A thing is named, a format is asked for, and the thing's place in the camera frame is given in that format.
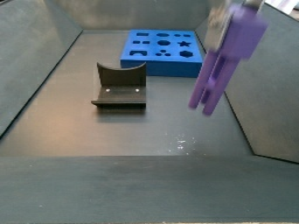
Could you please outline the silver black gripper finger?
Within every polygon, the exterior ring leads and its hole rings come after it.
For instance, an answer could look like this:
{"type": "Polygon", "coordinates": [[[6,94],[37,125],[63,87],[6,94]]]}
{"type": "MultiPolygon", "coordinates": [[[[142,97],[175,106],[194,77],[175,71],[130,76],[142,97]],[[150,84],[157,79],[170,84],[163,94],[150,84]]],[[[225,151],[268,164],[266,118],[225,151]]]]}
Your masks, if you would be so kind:
{"type": "Polygon", "coordinates": [[[232,3],[214,3],[207,22],[205,45],[209,50],[218,51],[226,36],[232,20],[232,3]]]}

